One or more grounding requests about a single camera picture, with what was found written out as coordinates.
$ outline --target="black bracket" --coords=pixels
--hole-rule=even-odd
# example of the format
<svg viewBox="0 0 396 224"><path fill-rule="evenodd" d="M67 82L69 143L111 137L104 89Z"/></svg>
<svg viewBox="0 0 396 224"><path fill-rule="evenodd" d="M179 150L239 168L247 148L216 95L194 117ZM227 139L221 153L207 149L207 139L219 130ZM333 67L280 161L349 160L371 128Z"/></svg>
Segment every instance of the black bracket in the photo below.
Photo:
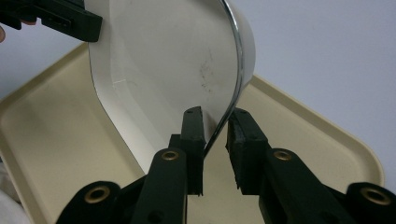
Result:
<svg viewBox="0 0 396 224"><path fill-rule="evenodd" d="M394 223L396 196L370 183L349 186L346 195L315 177L292 151L271 148L251 115L236 108L229 119L227 149L237 186L260 195L265 223Z"/></svg>
<svg viewBox="0 0 396 224"><path fill-rule="evenodd" d="M21 21L36 21L82 41L99 39L102 17L84 9L80 0L0 0L0 22L21 29Z"/></svg>
<svg viewBox="0 0 396 224"><path fill-rule="evenodd" d="M147 175L123 189L106 181L84 187L57 223L185 223L187 195L203 194L204 148L197 106L184 113L181 134L173 134L169 147L155 154Z"/></svg>

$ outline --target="brass screw insert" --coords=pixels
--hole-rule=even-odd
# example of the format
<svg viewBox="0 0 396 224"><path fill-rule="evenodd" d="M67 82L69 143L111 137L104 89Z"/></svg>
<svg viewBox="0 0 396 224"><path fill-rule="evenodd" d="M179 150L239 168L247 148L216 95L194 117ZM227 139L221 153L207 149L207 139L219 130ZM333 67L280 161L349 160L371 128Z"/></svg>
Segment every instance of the brass screw insert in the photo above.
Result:
<svg viewBox="0 0 396 224"><path fill-rule="evenodd" d="M84 199L86 203L99 203L107 198L108 195L110 195L108 186L98 186L90 189L90 191L85 194Z"/></svg>
<svg viewBox="0 0 396 224"><path fill-rule="evenodd" d="M276 151L274 152L274 156L282 161L289 161L291 160L291 155L286 151Z"/></svg>
<svg viewBox="0 0 396 224"><path fill-rule="evenodd" d="M380 205L389 205L391 203L391 199L385 193L372 188L362 188L361 194L368 201Z"/></svg>
<svg viewBox="0 0 396 224"><path fill-rule="evenodd" d="M162 157L163 157L163 160L174 161L174 160L177 160L178 153L175 151L166 151L163 153Z"/></svg>

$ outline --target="tray rim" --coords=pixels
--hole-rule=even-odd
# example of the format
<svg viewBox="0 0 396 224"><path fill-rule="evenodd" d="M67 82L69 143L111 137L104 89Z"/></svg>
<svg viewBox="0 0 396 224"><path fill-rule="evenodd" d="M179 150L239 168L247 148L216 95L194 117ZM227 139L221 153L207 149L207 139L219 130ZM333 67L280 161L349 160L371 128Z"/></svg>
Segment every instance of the tray rim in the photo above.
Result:
<svg viewBox="0 0 396 224"><path fill-rule="evenodd" d="M378 183L376 184L381 187L385 186L385 172L381 161L375 155L375 151L363 141L361 141L358 137L347 132L334 122L323 117L309 106L303 104L293 96L287 94L285 91L282 91L260 76L253 75L252 79L250 80L250 85L270 98L276 99L279 104L283 105L293 114L297 115L301 119L304 119L315 128L326 133L328 136L330 136L330 138L334 139L345 147L349 149L354 147L364 148L374 161L373 167L371 168L375 168L376 172L378 173Z"/></svg>
<svg viewBox="0 0 396 224"><path fill-rule="evenodd" d="M69 64L71 60L85 53L86 50L88 50L87 43L82 43L71 49L59 61L52 64L43 72L23 84L20 88L16 89L5 98L0 100L0 156L2 157L7 171L9 172L9 177L11 178L12 183L14 183L14 188L17 191L22 204L26 204L26 207L29 208L25 210L26 215L35 223L46 223L46 216L45 213L39 209L40 206L38 205L37 198L34 194L33 186L29 183L28 176L26 176L26 174L22 171L17 158L7 143L7 139L3 135L1 129L1 120L5 113L7 113L7 109L12 106L13 103L17 102L29 91L33 91L35 87L41 84L42 81L50 78L54 71Z"/></svg>

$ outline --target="white table surface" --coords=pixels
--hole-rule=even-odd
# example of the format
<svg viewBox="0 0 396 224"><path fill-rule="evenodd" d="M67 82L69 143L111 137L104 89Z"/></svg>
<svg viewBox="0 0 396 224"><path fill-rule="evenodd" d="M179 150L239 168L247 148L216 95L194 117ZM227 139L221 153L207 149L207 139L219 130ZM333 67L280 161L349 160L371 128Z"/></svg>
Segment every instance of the white table surface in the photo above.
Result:
<svg viewBox="0 0 396 224"><path fill-rule="evenodd" d="M396 2L233 0L256 38L255 73L356 135L396 191ZM80 42L3 25L0 99Z"/></svg>

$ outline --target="beige tray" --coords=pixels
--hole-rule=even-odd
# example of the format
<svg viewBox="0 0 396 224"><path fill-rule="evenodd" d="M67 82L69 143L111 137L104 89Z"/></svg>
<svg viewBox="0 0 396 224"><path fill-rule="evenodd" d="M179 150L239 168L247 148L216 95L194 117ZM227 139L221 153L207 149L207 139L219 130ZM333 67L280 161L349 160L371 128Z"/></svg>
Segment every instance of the beige tray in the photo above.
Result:
<svg viewBox="0 0 396 224"><path fill-rule="evenodd" d="M383 185L370 148L264 80L254 77L238 106L273 147L297 152L325 184ZM0 121L1 156L34 223L54 223L93 181L124 187L143 175L97 99L85 44L1 102ZM205 196L190 197L189 223L262 223L258 197L236 189L224 131L205 161Z"/></svg>

